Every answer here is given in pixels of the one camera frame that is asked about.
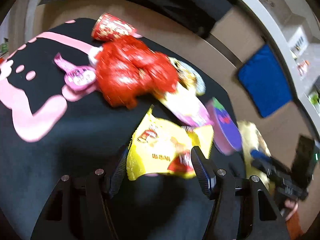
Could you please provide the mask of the right hand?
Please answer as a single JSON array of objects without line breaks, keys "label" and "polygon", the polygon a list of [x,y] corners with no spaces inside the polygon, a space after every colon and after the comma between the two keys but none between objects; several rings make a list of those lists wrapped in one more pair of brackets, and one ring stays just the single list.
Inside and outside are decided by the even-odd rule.
[{"label": "right hand", "polygon": [[281,209],[280,213],[285,218],[285,221],[288,221],[298,209],[298,202],[287,199],[284,202],[284,207]]}]

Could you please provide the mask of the orange sleeve forearm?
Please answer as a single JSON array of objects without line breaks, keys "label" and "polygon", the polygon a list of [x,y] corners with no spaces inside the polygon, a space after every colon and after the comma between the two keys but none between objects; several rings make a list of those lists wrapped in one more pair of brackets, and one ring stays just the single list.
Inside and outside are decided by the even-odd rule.
[{"label": "orange sleeve forearm", "polygon": [[295,240],[303,235],[303,230],[300,226],[298,212],[295,212],[292,217],[286,221],[286,226],[291,240]]}]

